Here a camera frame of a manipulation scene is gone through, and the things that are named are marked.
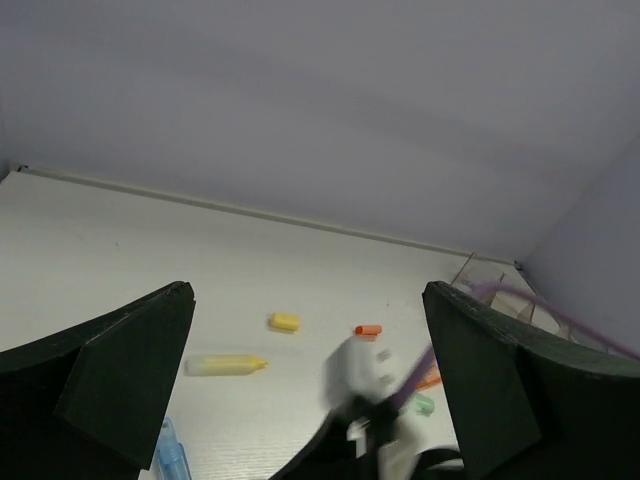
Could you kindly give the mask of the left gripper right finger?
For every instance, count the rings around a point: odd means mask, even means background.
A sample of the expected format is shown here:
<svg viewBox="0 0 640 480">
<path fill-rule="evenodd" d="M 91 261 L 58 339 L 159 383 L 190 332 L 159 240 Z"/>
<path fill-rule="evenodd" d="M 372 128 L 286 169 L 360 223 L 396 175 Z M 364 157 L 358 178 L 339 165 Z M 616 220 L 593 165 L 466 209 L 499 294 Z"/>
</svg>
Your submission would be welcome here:
<svg viewBox="0 0 640 480">
<path fill-rule="evenodd" d="M 638 478 L 638 360 L 521 323 L 441 281 L 423 303 L 467 478 Z"/>
</svg>

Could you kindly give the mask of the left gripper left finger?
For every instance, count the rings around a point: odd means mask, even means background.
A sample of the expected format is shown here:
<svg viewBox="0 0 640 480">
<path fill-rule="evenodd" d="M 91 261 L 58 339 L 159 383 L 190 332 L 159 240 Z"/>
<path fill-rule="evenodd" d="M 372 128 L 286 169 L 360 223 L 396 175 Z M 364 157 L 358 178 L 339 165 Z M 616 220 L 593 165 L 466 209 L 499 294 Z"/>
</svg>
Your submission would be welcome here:
<svg viewBox="0 0 640 480">
<path fill-rule="evenodd" d="M 4 479 L 136 479 L 150 468 L 195 310 L 173 282 L 1 354 Z"/>
</svg>

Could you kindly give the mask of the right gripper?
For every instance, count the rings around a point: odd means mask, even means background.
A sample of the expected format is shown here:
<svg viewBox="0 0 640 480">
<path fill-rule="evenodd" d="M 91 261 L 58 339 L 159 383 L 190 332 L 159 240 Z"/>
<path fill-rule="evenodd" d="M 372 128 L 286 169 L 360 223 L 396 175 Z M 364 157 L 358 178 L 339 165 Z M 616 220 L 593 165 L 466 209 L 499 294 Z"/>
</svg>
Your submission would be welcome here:
<svg viewBox="0 0 640 480">
<path fill-rule="evenodd" d="M 330 412 L 311 440 L 274 479 L 463 479 L 453 447 L 410 451 L 393 463 L 400 445 L 400 410 L 390 400 L 352 399 Z"/>
</svg>

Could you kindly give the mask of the blue highlighter pen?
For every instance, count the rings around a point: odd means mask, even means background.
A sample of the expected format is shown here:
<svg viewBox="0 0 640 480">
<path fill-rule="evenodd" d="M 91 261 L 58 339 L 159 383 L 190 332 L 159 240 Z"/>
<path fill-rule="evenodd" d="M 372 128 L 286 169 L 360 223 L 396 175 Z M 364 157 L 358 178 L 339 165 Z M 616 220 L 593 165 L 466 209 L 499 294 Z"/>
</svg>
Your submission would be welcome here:
<svg viewBox="0 0 640 480">
<path fill-rule="evenodd" d="M 175 428 L 169 417 L 165 417 L 162 422 L 154 458 L 159 479 L 192 479 L 185 448 L 183 444 L 179 442 Z"/>
</svg>

